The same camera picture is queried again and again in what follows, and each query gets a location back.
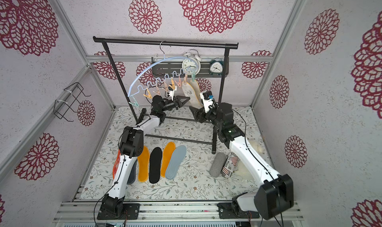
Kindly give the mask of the red translucent gel insole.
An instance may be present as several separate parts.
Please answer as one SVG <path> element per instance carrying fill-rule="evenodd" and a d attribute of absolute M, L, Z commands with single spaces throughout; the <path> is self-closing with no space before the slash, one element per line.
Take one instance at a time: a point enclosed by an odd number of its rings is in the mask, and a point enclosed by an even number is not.
<path fill-rule="evenodd" d="M 119 167 L 120 156 L 121 156 L 121 153 L 120 153 L 120 150 L 119 150 L 118 153 L 117 153 L 116 160 L 115 160 L 114 165 L 113 165 L 113 169 L 112 169 L 112 176 L 113 176 L 113 178 L 115 178 L 115 175 L 116 175 L 118 167 Z"/>

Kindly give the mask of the grey felt roll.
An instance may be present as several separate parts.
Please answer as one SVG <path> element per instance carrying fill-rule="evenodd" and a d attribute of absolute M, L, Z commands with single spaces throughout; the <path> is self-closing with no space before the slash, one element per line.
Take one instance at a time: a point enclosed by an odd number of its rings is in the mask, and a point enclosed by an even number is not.
<path fill-rule="evenodd" d="M 215 159 L 211 165 L 211 168 L 209 170 L 210 176 L 216 178 L 221 175 L 221 171 L 226 163 L 227 156 L 226 154 L 219 152 L 216 154 Z"/>

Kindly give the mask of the dark grey felt insole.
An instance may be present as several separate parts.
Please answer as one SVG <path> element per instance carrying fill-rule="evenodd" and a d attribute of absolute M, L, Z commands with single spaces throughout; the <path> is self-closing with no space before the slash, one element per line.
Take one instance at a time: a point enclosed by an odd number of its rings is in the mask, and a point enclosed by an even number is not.
<path fill-rule="evenodd" d="M 134 164 L 132 166 L 129 178 L 127 180 L 127 185 L 133 184 L 136 180 L 136 166 L 137 166 L 137 160 L 134 162 Z"/>

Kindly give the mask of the small green alarm clock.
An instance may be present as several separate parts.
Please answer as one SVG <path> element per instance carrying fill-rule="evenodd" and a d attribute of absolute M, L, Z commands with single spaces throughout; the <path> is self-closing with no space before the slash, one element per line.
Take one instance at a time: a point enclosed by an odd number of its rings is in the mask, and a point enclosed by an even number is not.
<path fill-rule="evenodd" d="M 221 75 L 223 73 L 224 62 L 222 60 L 210 61 L 209 72 L 210 75 Z"/>

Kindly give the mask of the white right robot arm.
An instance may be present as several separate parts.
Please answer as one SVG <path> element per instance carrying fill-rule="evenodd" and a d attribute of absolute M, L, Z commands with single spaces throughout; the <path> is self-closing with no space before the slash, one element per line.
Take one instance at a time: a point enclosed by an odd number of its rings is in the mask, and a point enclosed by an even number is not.
<path fill-rule="evenodd" d="M 259 184 L 256 193 L 233 198 L 234 210 L 257 212 L 264 220 L 270 220 L 294 206 L 293 180 L 287 174 L 281 175 L 254 149 L 245 131 L 235 124 L 231 104 L 211 104 L 200 109 L 190 107 L 190 110 L 196 121 L 213 124 L 219 140 L 242 161 Z"/>

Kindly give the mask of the light blue clip hanger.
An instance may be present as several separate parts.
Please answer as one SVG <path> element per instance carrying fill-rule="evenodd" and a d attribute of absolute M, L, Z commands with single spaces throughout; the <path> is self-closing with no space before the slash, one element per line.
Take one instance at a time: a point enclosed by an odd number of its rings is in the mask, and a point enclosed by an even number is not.
<path fill-rule="evenodd" d="M 151 64 L 138 70 L 137 77 L 129 86 L 127 96 L 132 106 L 139 107 L 139 101 L 135 98 L 138 94 L 152 99 L 151 88 L 155 89 L 155 94 L 160 95 L 159 86 L 162 86 L 171 97 L 178 87 L 187 82 L 189 76 L 195 80 L 200 72 L 202 59 L 197 53 L 170 57 L 163 50 L 163 45 L 171 46 L 171 44 L 165 41 L 159 42 L 158 46 L 163 53 L 163 58 L 154 58 Z"/>

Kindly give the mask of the white twin-bell alarm clock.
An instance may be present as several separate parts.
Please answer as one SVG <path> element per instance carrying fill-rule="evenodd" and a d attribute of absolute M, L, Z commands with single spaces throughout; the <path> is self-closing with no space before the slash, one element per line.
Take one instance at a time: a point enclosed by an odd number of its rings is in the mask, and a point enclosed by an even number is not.
<path fill-rule="evenodd" d="M 186 75 L 197 75 L 201 69 L 202 58 L 195 49 L 190 49 L 184 53 L 185 60 L 182 62 L 182 70 Z"/>

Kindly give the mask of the orange yellow insole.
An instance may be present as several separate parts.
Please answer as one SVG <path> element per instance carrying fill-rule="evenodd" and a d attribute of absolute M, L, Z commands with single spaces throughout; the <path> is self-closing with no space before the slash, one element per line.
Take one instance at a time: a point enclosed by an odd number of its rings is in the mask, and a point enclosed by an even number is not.
<path fill-rule="evenodd" d="M 138 181 L 145 182 L 149 178 L 149 160 L 150 160 L 150 152 L 149 149 L 144 146 L 142 153 L 138 156 Z"/>

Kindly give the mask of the white dotted foam insole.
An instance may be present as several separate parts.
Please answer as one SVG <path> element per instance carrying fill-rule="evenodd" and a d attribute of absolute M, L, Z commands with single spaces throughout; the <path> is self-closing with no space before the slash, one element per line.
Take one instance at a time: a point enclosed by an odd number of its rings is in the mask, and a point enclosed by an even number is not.
<path fill-rule="evenodd" d="M 156 184 L 160 180 L 162 156 L 162 149 L 160 147 L 155 147 L 150 154 L 149 182 L 151 184 Z"/>

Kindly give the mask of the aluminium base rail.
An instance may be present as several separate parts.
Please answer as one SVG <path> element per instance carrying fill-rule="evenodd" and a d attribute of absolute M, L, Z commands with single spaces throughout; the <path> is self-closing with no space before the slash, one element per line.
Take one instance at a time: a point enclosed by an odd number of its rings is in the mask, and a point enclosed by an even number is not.
<path fill-rule="evenodd" d="M 268 221 L 255 214 L 236 217 L 227 211 L 229 201 L 130 201 L 129 218 L 98 220 L 100 204 L 95 202 L 63 202 L 52 227 L 144 227 L 144 226 L 243 226 L 306 227 L 307 223 L 297 203 Z"/>

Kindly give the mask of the yellow-edged grey felt insole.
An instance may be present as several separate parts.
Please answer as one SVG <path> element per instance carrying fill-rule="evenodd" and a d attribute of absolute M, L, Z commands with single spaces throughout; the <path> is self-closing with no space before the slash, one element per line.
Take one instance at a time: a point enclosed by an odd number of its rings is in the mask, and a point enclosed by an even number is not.
<path fill-rule="evenodd" d="M 165 177 L 165 173 L 166 173 L 166 170 L 167 170 L 167 167 L 170 163 L 170 160 L 171 160 L 171 157 L 172 157 L 172 154 L 174 152 L 174 150 L 176 149 L 176 145 L 174 142 L 170 141 L 164 148 L 163 150 L 163 157 L 162 157 L 162 166 L 161 166 L 161 170 L 160 170 L 160 175 L 161 177 Z"/>

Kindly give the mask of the black metal clothes rack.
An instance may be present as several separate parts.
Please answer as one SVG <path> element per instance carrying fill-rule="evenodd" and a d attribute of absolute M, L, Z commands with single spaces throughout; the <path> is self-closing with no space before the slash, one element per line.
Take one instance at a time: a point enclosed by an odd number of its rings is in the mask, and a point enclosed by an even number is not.
<path fill-rule="evenodd" d="M 221 75 L 221 82 L 220 82 L 220 90 L 219 90 L 219 99 L 218 99 L 218 104 L 221 103 L 222 101 L 222 96 L 223 96 L 223 89 L 224 89 L 224 83 L 225 83 L 225 78 L 226 78 L 226 74 L 227 74 L 227 71 L 228 71 L 228 65 L 229 65 L 229 53 L 230 53 L 230 50 L 232 49 L 238 49 L 238 46 L 239 46 L 239 43 L 237 44 L 234 44 L 234 43 L 226 43 L 226 44 L 223 44 L 223 43 L 206 43 L 206 42 L 203 42 L 203 43 L 198 43 L 198 42 L 185 42 L 185 41 L 155 41 L 155 40 L 135 40 L 135 39 L 112 39 L 112 38 L 100 38 L 100 37 L 95 37 L 93 36 L 93 40 L 95 43 L 101 43 L 103 45 L 103 48 L 107 54 L 107 57 L 109 59 L 109 62 L 111 63 L 112 67 L 113 67 L 113 70 L 116 74 L 116 77 L 117 77 L 117 80 L 121 86 L 121 89 L 124 93 L 124 96 L 127 100 L 127 102 L 129 103 L 129 107 L 130 107 L 130 110 L 132 111 L 133 113 L 133 116 L 135 118 L 136 121 L 138 121 L 138 117 L 136 116 L 136 113 L 135 113 L 135 110 L 133 108 L 133 104 L 130 103 L 130 96 L 132 97 L 133 95 L 130 95 L 130 92 L 131 92 L 131 87 L 134 86 L 135 82 L 139 80 L 139 78 L 141 77 L 141 75 L 145 72 L 147 72 L 149 69 L 152 69 L 152 67 L 154 67 L 155 65 L 157 64 L 160 64 L 160 63 L 163 63 L 163 62 L 167 62 L 167 61 L 170 61 L 170 60 L 175 60 L 175 59 L 186 59 L 186 57 L 184 56 L 180 56 L 180 57 L 168 57 L 166 58 L 166 55 L 165 55 L 165 52 L 162 50 L 162 45 L 165 45 L 165 46 L 176 46 L 176 47 L 200 47 L 200 48 L 224 48 L 224 59 L 223 59 L 223 74 Z M 113 59 L 113 56 L 109 50 L 109 46 L 108 44 L 109 43 L 117 43 L 117 44 L 135 44 L 135 45 L 156 45 L 156 46 L 159 46 L 160 47 L 160 50 L 163 52 L 164 54 L 164 59 L 162 60 L 159 60 L 155 63 L 153 63 L 151 66 L 149 66 L 148 68 L 146 68 L 142 74 L 138 75 L 137 78 L 132 82 L 130 88 L 129 88 L 129 92 L 126 91 L 126 88 L 122 82 L 122 79 L 119 75 L 119 71 L 117 70 L 116 68 L 116 65 L 115 65 L 115 60 Z M 213 136 L 212 136 L 212 142 L 206 142 L 203 144 L 210 144 L 212 145 L 212 154 L 216 154 L 216 150 L 217 150 L 217 128 L 214 127 L 213 128 Z"/>

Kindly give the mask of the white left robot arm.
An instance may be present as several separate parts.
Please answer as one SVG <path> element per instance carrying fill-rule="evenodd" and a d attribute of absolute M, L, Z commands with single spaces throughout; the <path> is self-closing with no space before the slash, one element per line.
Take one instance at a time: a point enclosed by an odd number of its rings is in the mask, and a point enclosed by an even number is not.
<path fill-rule="evenodd" d="M 183 107 L 191 98 L 174 96 L 171 99 L 156 95 L 152 98 L 151 113 L 145 108 L 134 126 L 126 126 L 118 141 L 119 164 L 113 183 L 105 195 L 100 198 L 101 206 L 95 219 L 113 220 L 123 216 L 123 202 L 127 180 L 138 156 L 144 150 L 144 136 L 162 124 L 166 118 L 165 111 Z"/>

